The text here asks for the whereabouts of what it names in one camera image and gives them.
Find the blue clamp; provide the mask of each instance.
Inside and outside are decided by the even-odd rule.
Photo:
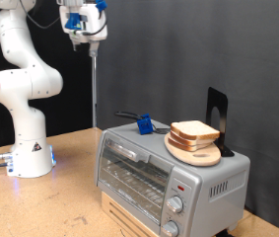
[[[101,13],[102,10],[104,10],[105,8],[107,8],[107,4],[105,2],[105,0],[96,0],[97,2],[97,8],[99,9],[99,12]]]
[[[149,114],[145,114],[141,116],[141,118],[142,119],[137,120],[140,134],[143,135],[143,134],[153,132],[152,123]]]
[[[70,13],[70,18],[65,28],[70,30],[81,30],[79,13]]]

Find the wooden crate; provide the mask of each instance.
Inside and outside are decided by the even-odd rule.
[[[102,209],[110,218],[120,225],[121,228],[133,237],[159,236],[104,192],[102,192]]]

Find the toaster oven control panel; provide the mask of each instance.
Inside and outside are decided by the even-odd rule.
[[[170,197],[166,200],[166,219],[161,230],[165,236],[180,236],[183,232],[185,213],[189,209],[191,187],[174,178],[171,184]]]

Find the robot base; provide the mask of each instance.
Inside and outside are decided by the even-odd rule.
[[[24,141],[11,147],[13,161],[7,167],[8,176],[21,178],[35,178],[43,176],[52,170],[56,161],[52,147],[47,144],[46,138]]]

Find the metal pole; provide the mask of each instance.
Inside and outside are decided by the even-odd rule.
[[[92,126],[98,126],[98,117],[97,117],[97,58],[92,57]]]

